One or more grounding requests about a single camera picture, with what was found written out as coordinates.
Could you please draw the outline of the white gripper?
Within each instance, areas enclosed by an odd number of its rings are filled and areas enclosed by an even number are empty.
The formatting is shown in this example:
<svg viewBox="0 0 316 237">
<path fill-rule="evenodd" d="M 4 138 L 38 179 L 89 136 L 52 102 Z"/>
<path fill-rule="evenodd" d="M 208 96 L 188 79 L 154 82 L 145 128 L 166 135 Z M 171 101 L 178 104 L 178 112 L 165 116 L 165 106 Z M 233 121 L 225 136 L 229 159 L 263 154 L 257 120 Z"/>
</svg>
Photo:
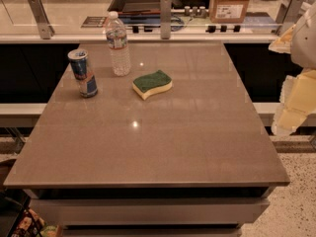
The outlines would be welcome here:
<svg viewBox="0 0 316 237">
<path fill-rule="evenodd" d="M 277 136 L 296 132 L 316 110 L 316 3 L 269 45 L 269 50 L 277 53 L 290 54 L 290 49 L 292 62 L 310 69 L 285 77 L 272 124 Z"/>
</svg>

